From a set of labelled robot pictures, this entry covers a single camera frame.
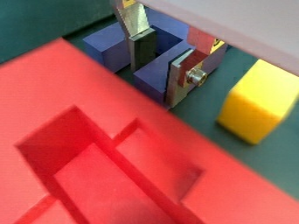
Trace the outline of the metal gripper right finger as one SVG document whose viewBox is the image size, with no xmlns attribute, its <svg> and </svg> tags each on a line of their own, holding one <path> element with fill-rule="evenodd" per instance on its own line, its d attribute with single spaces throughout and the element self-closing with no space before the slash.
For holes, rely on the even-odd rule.
<svg viewBox="0 0 299 224">
<path fill-rule="evenodd" d="M 170 64 L 166 103 L 174 108 L 187 96 L 190 85 L 201 86 L 208 80 L 208 73 L 202 70 L 204 61 L 212 55 L 216 38 L 196 27 L 190 27 L 189 48 Z"/>
</svg>

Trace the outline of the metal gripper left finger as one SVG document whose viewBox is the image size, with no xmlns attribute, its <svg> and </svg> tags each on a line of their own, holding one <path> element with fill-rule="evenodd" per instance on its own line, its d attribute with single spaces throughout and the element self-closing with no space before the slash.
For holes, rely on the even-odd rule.
<svg viewBox="0 0 299 224">
<path fill-rule="evenodd" d="M 126 34 L 131 69 L 137 71 L 155 59 L 157 31 L 150 26 L 146 7 L 137 0 L 111 0 L 111 4 Z"/>
</svg>

